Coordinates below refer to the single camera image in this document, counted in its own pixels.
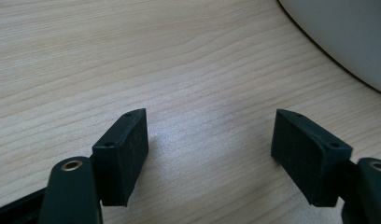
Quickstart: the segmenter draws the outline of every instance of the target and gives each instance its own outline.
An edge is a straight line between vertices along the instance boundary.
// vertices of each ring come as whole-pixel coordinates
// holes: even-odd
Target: table surface
[[[271,158],[277,108],[381,159],[381,93],[276,1],[0,0],[0,206],[143,107],[148,158],[105,223],[341,223]]]

